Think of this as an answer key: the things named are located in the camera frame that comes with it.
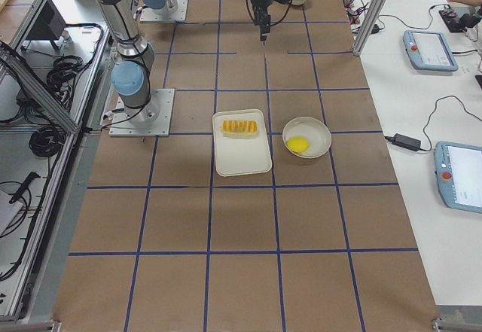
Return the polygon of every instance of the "white desk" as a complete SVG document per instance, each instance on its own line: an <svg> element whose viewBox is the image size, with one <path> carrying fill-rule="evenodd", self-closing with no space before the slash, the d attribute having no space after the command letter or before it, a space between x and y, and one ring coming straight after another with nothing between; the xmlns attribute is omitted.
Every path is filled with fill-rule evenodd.
<svg viewBox="0 0 482 332"><path fill-rule="evenodd" d="M429 24L428 9L445 0L387 0L381 14L393 14L411 26ZM438 10L429 30L441 31L452 51L475 48L463 34L450 34ZM382 17L386 29L372 35L361 53L377 113L386 136L405 134L428 142L422 133L435 100L456 95L469 111L482 116L482 90L477 54L457 57L459 71L422 73L407 58L401 42L407 29L398 20ZM438 104L427 129L432 143L444 140L482 146L482 123L464 113L455 99ZM438 305L482 306L482 215L449 209L438 195L433 154L406 151L393 145L395 167L410 222Z"/></svg>

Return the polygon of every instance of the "power adapter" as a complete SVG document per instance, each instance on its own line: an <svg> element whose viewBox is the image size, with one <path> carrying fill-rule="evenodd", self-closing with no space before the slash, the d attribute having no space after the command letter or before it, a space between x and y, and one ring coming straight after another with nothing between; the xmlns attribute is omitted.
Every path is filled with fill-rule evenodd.
<svg viewBox="0 0 482 332"><path fill-rule="evenodd" d="M358 34L358 31L360 30L360 26L354 28L352 30L352 33L354 35L357 35ZM374 24L374 27L371 29L371 34L374 35L375 33L378 33L380 32L382 29L380 28L380 26L378 26L376 23Z"/></svg>
<svg viewBox="0 0 482 332"><path fill-rule="evenodd" d="M419 151L420 145L422 144L420 140L405 136L402 134L394 134L394 136L385 136L385 139L391 142L393 145L399 146L400 148L405 148L412 151Z"/></svg>

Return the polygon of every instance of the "lemon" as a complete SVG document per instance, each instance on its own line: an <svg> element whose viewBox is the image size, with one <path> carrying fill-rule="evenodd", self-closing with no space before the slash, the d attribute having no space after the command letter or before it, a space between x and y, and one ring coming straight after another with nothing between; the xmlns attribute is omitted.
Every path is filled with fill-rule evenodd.
<svg viewBox="0 0 482 332"><path fill-rule="evenodd" d="M286 142L286 146L289 150L293 151L294 153L302 153L310 147L310 143L305 138L301 138L300 136L296 136L294 138L290 138Z"/></svg>

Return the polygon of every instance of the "black cable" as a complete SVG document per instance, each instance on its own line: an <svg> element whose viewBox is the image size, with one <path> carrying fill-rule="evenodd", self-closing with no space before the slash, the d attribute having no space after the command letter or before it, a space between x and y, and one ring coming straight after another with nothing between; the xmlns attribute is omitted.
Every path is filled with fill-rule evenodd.
<svg viewBox="0 0 482 332"><path fill-rule="evenodd" d="M20 80L20 76L17 74L17 72L8 64L7 61L2 59L0 57L0 62L2 63L3 66L5 66L8 70L9 75L18 83L20 89L25 93L25 88L23 86L22 81ZM8 119L0 120L0 123L11 123L14 121L19 120L26 112L26 109L23 106L20 106L17 113L13 117L9 117Z"/></svg>
<svg viewBox="0 0 482 332"><path fill-rule="evenodd" d="M3 234L0 236L0 238L5 238L6 236L12 234L17 230L20 225L22 225L23 221L26 219L27 212L29 208L27 207L27 201L23 196L19 198L21 202L23 202L23 213L20 215L18 219L13 219L12 222L8 225L8 227L5 228Z"/></svg>
<svg viewBox="0 0 482 332"><path fill-rule="evenodd" d="M112 109L112 110L107 111L106 113L104 113L104 115L102 116L102 119L103 119L103 120L109 119L109 116L110 116L111 113L112 113L112 114L118 114L118 113L120 113L120 112L122 112L122 111L125 111L125 108L114 108L114 109Z"/></svg>
<svg viewBox="0 0 482 332"><path fill-rule="evenodd" d="M370 2L368 2L368 3L365 4L365 2L363 0L359 0L361 2L361 7L358 7L356 10L352 11L352 8L350 6L352 6L355 1L356 0L350 0L349 4L348 4L348 7L346 7L346 15L348 16L351 24L357 24L356 21L360 18L360 16L362 14L366 15L367 9L368 9L368 4L370 3ZM358 29L359 29L359 27L357 29L353 29L352 32L357 32Z"/></svg>
<svg viewBox="0 0 482 332"><path fill-rule="evenodd" d="M126 33L127 33L127 37L129 38L132 38L132 36L129 34L129 29L127 28L127 24L126 24L126 21L124 20L124 18L122 17L122 14L121 14L121 11L119 10L119 8L117 7L117 5L114 5L114 9L117 11L117 13L119 14L119 17L122 21L122 24L126 30ZM141 51L137 48L136 44L135 43L132 43L133 47L136 49L137 51L137 54L140 55L140 59L142 61L142 63L140 62L136 62L134 60L130 60L130 62L134 62L138 65L140 65L141 67L143 67L143 69L145 70L146 72L146 76L147 76L147 79L148 79L148 90L149 92L151 92L151 71L149 70L149 67L147 67L145 61L144 61L144 56L142 55L141 56ZM116 121L115 123L107 123L106 125L103 125L99 131L103 131L104 129L106 129L107 127L110 127L112 125L117 125L119 123L125 123L126 121L129 121L129 120L132 120L134 117L136 117L137 115L139 115L145 108L145 106L150 102L150 98L148 100L146 100L145 104L142 105L139 110L132 116L128 117L126 120L121 120L121 121Z"/></svg>
<svg viewBox="0 0 482 332"><path fill-rule="evenodd" d="M55 92L55 97L64 108L70 111L73 101L73 87L77 73L84 67L84 61L79 56L61 56L53 61L53 68L47 73L47 85Z"/></svg>
<svg viewBox="0 0 482 332"><path fill-rule="evenodd" d="M385 29L385 27L386 27L385 23L380 18L377 18L377 20L378 20L378 22L380 22L383 25L383 27L380 29L380 31Z"/></svg>
<svg viewBox="0 0 482 332"><path fill-rule="evenodd" d="M430 124L430 120L432 119L432 115L437 111L438 103L439 103L441 100L445 100L445 99L449 99L449 98L454 98L455 100L457 100L457 101L459 102L459 104L462 106L462 109L463 109L463 111L464 111L466 114L469 114L470 116L475 117L477 120L482 121L482 118L480 118L480 117L478 117L477 115L472 114L470 111L468 111L467 108L465 107L465 104L464 104L464 103L462 102L462 100L459 99L457 96L455 96L455 95L449 95L449 96L441 97L441 98L435 100L435 107L434 107L433 111L430 113L429 119L427 120L427 123L425 124L425 126L424 126L423 129L422 129L423 135L425 135L425 137L427 138L427 140L429 140L430 148L429 148L429 149L422 149L422 148L420 148L421 151L431 151L431 150L432 150L432 140L430 140L429 135L427 135L426 128L427 128L427 127L429 126L429 124Z"/></svg>
<svg viewBox="0 0 482 332"><path fill-rule="evenodd" d="M133 11L133 5L134 5L134 0L130 0L130 11L132 12Z"/></svg>
<svg viewBox="0 0 482 332"><path fill-rule="evenodd" d="M459 56L467 56L467 55L469 55L469 54L471 54L471 53L473 53L473 52L477 52L477 50L473 49L473 50L468 50L468 51L453 51L452 54L453 54L454 56L457 56L457 55L459 55Z"/></svg>
<svg viewBox="0 0 482 332"><path fill-rule="evenodd" d="M51 53L46 53L46 52L42 52L42 51L38 51L38 50L33 50L31 48L27 48L25 46L20 46L20 49L22 51L29 51L29 52L33 52L33 53L40 53L41 55L45 55L45 56L49 56L49 57L53 57L54 59L56 59L58 57L58 55L53 55Z"/></svg>
<svg viewBox="0 0 482 332"><path fill-rule="evenodd" d="M408 27L409 29L429 29L430 26L432 25L432 22L434 21L434 17L432 16L432 10L435 8L435 7L438 7L438 6L444 6L445 8L449 8L450 5L448 5L447 3L441 3L439 5L433 5L429 8L429 16L430 16L430 23L427 27L415 27L415 26L410 26L410 25L407 25L401 18L397 17L397 16L394 16L392 14L381 14L379 15L378 17L393 17L397 20L399 20L400 22L402 22L404 24L404 26Z"/></svg>
<svg viewBox="0 0 482 332"><path fill-rule="evenodd" d="M8 70L8 74L18 83L18 85L19 85L20 89L23 91L24 95L28 97L28 93L26 92L25 85L23 84L20 76L19 76L18 73L15 71L15 69L14 69L7 61L5 61L4 59L2 59L1 57L0 57L0 63ZM45 88L46 88L47 91L50 92L50 89L49 89L49 87L48 87L47 85L45 85Z"/></svg>
<svg viewBox="0 0 482 332"><path fill-rule="evenodd" d="M98 23L68 23L66 25L66 27L95 27L96 29L98 29L100 31L99 38L97 39L97 41L95 43L95 46L94 46L94 49L92 51L92 57L89 59L89 61L87 61L84 64L84 67L83 67L83 69L88 69L90 67L90 65L92 65L92 62L94 61L94 59L96 57L100 41L104 37L103 27L101 25L99 25Z"/></svg>
<svg viewBox="0 0 482 332"><path fill-rule="evenodd" d="M38 119L46 120L47 123L38 123L38 122L35 122L33 120L30 120L29 114L31 114L33 117L36 117ZM35 108L34 106L27 107L23 117L25 118L25 120L28 123L31 123L32 125L45 126L45 125L51 125L52 124L52 121L45 114L43 114L40 110L38 110L38 108Z"/></svg>
<svg viewBox="0 0 482 332"><path fill-rule="evenodd" d="M288 16L289 10L291 9L292 3L293 3L293 0L289 0L289 4L288 4L288 7L286 8L285 14L283 14L283 16L279 19L279 21L276 21L275 23L271 23L271 27L279 25L281 22L285 20L286 16Z"/></svg>
<svg viewBox="0 0 482 332"><path fill-rule="evenodd" d="M71 26L71 27L75 27L75 26L83 26L81 24L78 24L78 25L68 25L68 26ZM93 27L98 27L100 29L100 32L101 32L101 35L99 37L99 41L102 39L103 35L104 35L104 31L103 31L103 28L100 26L100 25L96 25L96 24L87 24L88 26L93 26ZM94 52L93 52L93 55L92 55L92 58L89 60L89 62L87 62L83 68L81 68L81 71L85 71L90 65L91 63L93 62L94 60L94 57L96 55L96 52L97 52L97 48L99 46L99 41L96 43L96 46L95 46L95 49L94 49ZM28 63L25 61L25 59L23 57L21 57L21 55L18 54L18 52L16 52L15 50L13 50L10 46L8 46L6 43L4 43L3 41L0 41L0 47L4 50L6 50L7 52L9 52L9 54L12 56L12 57L15 57L16 59L18 59L26 68L26 70L32 74L32 76L43 86L45 87L46 90L48 90L49 92L51 92L51 90L49 89L49 87L46 85L46 83L44 83L42 81L42 79L40 79L36 73L33 72L32 68L28 65ZM15 70L5 61L3 60L2 58L0 58L0 60L2 61L2 65L4 65L7 70L9 71L9 74L12 75L12 77L14 77L17 81L17 83L19 84L20 88L22 90L25 90L25 87L23 85L23 82L21 81L19 75L15 72ZM59 126L55 125L46 115L44 115L40 110L35 110L36 112L38 112L40 115L41 115L41 118L49 121L49 124L40 128L39 131L37 131L38 133L38 136L34 137L33 139L30 140L30 143L29 143L29 146L32 147L32 151L35 150L35 153L38 153L39 156L44 156L44 157L49 157L51 155L54 155L56 153L56 158L53 162L52 165L50 165L50 158L47 159L48 160L48 164L49 164L49 167L48 167L48 174L47 174L47 177L45 179L45 183L44 183L44 187L42 189L42 193L41 193L41 198L38 202L38 206L37 208L35 209L31 219L30 219L30 223L29 223L29 228L27 230L27 234L25 236L25 238L23 238L23 247L22 247L22 250L20 252L20 255L19 257L17 258L17 260L15 262L13 262L11 264L11 267L9 270L5 271L5 272L1 272L0 273L0 282L3 282L7 279L9 279L10 277L12 277L13 274L15 274L15 272L18 270L19 266L22 264L23 262L23 258L25 257L25 253L26 253L26 250L28 248L28 245L30 243L30 240L32 238L32 235L33 235L33 232L35 230L35 224L36 224L36 221L38 219L38 216L42 210L42 205L43 205L43 202L45 200L45 197L47 195L47 188L48 188L48 185L50 183L50 180L51 180L51 177L52 177L52 174L53 174L53 171L55 170L55 167L59 161L59 158L60 158L60 155L61 153L58 152L62 146L63 146L63 143L65 142L65 134L63 133L63 131L60 129ZM25 116L26 116L26 120L28 120L28 117L27 117L27 113L28 113L28 108L25 108ZM29 210L29 203L25 200L25 198L21 198L22 201L25 201L26 202L26 211L24 213L23 216L21 216L19 219L15 220L14 223L12 223L10 226L9 226L9 231L6 232L2 237L5 237L7 235L10 235L12 234L16 229L18 229L18 227L20 227L20 225L23 223L23 221L26 219L26 213L28 212Z"/></svg>
<svg viewBox="0 0 482 332"><path fill-rule="evenodd" d="M145 10L146 8L148 8L148 6L142 6L142 7L139 7L136 11L136 15L139 15L142 13L142 10Z"/></svg>
<svg viewBox="0 0 482 332"><path fill-rule="evenodd" d="M475 33L475 40L472 40L472 39L468 36L468 34L467 34L468 29L465 29L465 30L462 30L462 31L464 32L465 37L467 37L470 41L472 41L472 42L477 42L477 41L479 41L479 25L478 25L478 24L475 25L474 29L475 29L475 31L476 31L476 33Z"/></svg>
<svg viewBox="0 0 482 332"><path fill-rule="evenodd" d="M132 120L134 117L136 117L137 115L139 115L139 114L142 112L142 110L144 110L144 108L145 108L146 105L147 105L147 104L143 105L143 106L139 109L139 111L137 111L133 116L128 117L126 120L116 121L115 123L107 123L106 125L103 125L103 126L100 128L100 130L98 130L98 131L103 131L104 129L106 129L106 128L112 126L112 125L117 125L117 124L119 124L119 123L125 123L126 121Z"/></svg>

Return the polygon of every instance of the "blue tape grid line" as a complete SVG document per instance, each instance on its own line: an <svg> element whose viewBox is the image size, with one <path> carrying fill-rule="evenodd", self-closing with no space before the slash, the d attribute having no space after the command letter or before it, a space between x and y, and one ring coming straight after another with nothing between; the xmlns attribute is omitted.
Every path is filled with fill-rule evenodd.
<svg viewBox="0 0 482 332"><path fill-rule="evenodd" d="M301 52L301 51L288 51L286 54L287 55L343 55L345 53L352 54L352 50L346 50L346 51L326 51L326 52ZM237 52L209 52L209 51L198 51L198 52L156 52L154 55L237 55Z"/></svg>
<svg viewBox="0 0 482 332"><path fill-rule="evenodd" d="M331 131L331 134L380 134L382 130L347 130L347 131ZM275 132L267 132L269 136L280 136L282 132L275 131ZM212 132L171 132L170 135L177 135L177 136L186 136L186 135L201 135L201 136L209 136L212 135Z"/></svg>
<svg viewBox="0 0 482 332"><path fill-rule="evenodd" d="M264 54L264 82L266 84L266 97L268 104L268 132L271 154L271 162L273 164L271 168L271 182L273 183L273 209L274 209L274 224L276 233L276 262L278 265L278 283L279 283L279 311L281 314L281 325L283 332L286 332L286 316L285 316L285 298L283 293L283 277L282 277L282 261L281 261L281 245L279 243L279 219L278 219L278 204L276 198L276 177L275 177L275 163L274 163L274 147L273 147L273 134L271 123L271 100L270 100L270 85L268 79L268 64L266 54Z"/></svg>
<svg viewBox="0 0 482 332"><path fill-rule="evenodd" d="M326 21L283 21L284 24L299 24L299 25L304 25L305 23L339 23L342 25L349 24L348 20L347 21L337 21L337 20L326 20ZM252 22L249 21L221 21L221 22L215 22L215 21L207 21L207 22L182 22L178 23L182 25L252 25Z"/></svg>
<svg viewBox="0 0 482 332"><path fill-rule="evenodd" d="M391 187L398 186L397 182L387 183L325 183L325 184L277 184L276 188L301 188L301 187ZM205 187L193 187L190 185L103 185L97 187L87 187L88 190L112 190L112 189L185 189L185 188L205 188ZM210 186L212 189L271 189L273 185L220 185Z"/></svg>
<svg viewBox="0 0 482 332"><path fill-rule="evenodd" d="M218 20L221 19L221 5L222 0L218 1ZM218 25L218 39L216 42L216 47L218 55L216 56L216 76L215 76L215 86L214 86L214 110L213 114L216 113L218 108L218 76L219 76L219 54L220 54L220 40L221 40L221 25ZM208 318L209 318L209 277L210 277L210 267L211 267L211 230L212 230L212 195L213 195L213 184L214 184L214 168L215 168L215 158L214 158L214 139L211 143L211 175L209 176L209 212L208 212L208 236L207 236L207 253L206 253L206 280L204 287L204 320L203 320L203 332L208 330Z"/></svg>
<svg viewBox="0 0 482 332"><path fill-rule="evenodd" d="M144 255L263 255L263 254L333 254L333 253L402 253L418 252L416 247L406 248L339 248L339 249L299 249L279 251L73 251L69 257L116 257Z"/></svg>
<svg viewBox="0 0 482 332"><path fill-rule="evenodd" d="M320 89L312 89L312 88L297 88L297 89L272 89L270 90L270 93L278 93L278 92L285 92L285 91L322 91L323 93L325 92L330 92L330 91L369 91L370 88L368 87L344 87L344 88L323 88L320 87ZM207 91L213 91L213 89L176 89L176 92L207 92ZM260 90L260 89L244 89L244 90L239 90L239 89L217 89L218 92L223 92L223 93L252 93L252 92L265 92L266 90Z"/></svg>

